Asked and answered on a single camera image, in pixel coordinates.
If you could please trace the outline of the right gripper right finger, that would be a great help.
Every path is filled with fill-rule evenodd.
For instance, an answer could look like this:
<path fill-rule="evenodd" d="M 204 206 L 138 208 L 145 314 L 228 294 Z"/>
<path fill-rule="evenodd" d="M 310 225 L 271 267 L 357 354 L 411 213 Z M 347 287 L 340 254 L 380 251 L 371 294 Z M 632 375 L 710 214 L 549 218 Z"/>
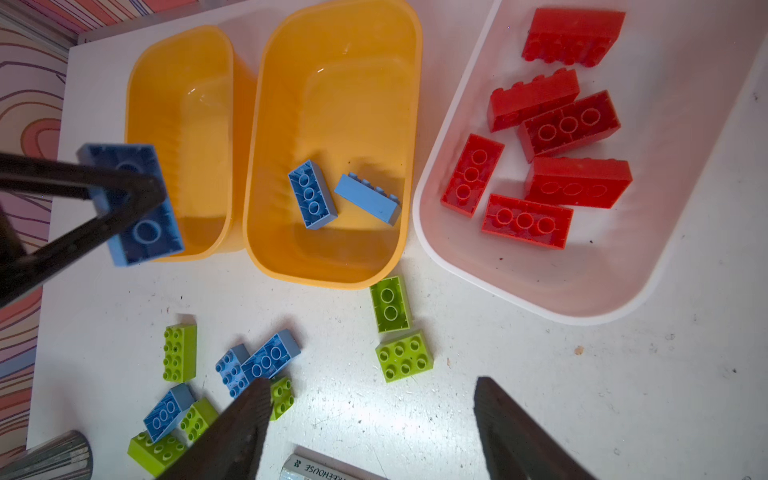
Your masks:
<path fill-rule="evenodd" d="M 477 379 L 474 414 L 492 479 L 592 479 L 490 377 Z"/>

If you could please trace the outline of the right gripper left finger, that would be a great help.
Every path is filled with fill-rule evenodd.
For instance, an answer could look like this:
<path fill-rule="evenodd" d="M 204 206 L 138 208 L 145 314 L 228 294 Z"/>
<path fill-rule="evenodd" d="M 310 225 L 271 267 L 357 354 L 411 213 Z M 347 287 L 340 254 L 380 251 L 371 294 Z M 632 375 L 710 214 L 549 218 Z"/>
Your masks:
<path fill-rule="evenodd" d="M 271 412 L 270 381 L 256 379 L 161 477 L 254 480 Z"/>

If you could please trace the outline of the small green lego brick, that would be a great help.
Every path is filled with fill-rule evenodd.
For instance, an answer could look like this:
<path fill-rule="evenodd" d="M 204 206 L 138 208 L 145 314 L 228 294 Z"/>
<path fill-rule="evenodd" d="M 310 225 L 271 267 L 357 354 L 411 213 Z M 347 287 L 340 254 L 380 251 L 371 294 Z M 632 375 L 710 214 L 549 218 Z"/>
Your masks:
<path fill-rule="evenodd" d="M 273 380 L 271 383 L 272 413 L 270 420 L 276 421 L 294 404 L 292 381 L 289 376 Z"/>

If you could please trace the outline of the green square lego brick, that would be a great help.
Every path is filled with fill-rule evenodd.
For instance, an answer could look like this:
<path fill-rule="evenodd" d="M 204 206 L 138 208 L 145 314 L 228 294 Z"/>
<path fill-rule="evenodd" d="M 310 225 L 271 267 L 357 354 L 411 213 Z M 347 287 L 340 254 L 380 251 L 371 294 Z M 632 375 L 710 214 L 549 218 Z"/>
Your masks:
<path fill-rule="evenodd" d="M 379 281 L 370 287 L 370 292 L 380 334 L 411 328 L 412 316 L 401 276 Z"/>

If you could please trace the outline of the red lego brick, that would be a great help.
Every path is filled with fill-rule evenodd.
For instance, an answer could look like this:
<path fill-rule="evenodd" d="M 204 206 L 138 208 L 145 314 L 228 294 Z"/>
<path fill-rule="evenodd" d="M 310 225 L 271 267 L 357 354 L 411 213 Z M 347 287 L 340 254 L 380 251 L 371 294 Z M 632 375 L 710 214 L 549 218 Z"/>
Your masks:
<path fill-rule="evenodd" d="M 561 68 L 550 76 L 495 89 L 487 110 L 491 133 L 520 125 L 527 119 L 573 102 L 580 94 L 577 72 Z"/>
<path fill-rule="evenodd" d="M 484 233 L 563 250 L 574 210 L 491 194 L 481 231 Z"/>
<path fill-rule="evenodd" d="M 522 58 L 594 67 L 618 40 L 625 17 L 612 10 L 537 8 Z"/>
<path fill-rule="evenodd" d="M 532 202 L 610 209 L 632 183 L 628 161 L 537 157 L 524 186 Z"/>
<path fill-rule="evenodd" d="M 442 195 L 441 204 L 471 218 L 504 148 L 502 143 L 470 134 Z"/>
<path fill-rule="evenodd" d="M 607 90 L 525 120 L 517 130 L 528 163 L 587 146 L 621 127 Z"/>

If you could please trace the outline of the long blue lego brick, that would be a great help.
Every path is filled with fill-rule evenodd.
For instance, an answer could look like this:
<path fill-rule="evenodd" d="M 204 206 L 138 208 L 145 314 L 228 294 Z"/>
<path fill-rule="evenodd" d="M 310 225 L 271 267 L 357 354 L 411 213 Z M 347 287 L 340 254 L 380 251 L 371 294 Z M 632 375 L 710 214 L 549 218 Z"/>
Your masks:
<path fill-rule="evenodd" d="M 353 172 L 341 176 L 335 193 L 390 226 L 396 224 L 402 211 L 397 196 L 388 194 Z"/>

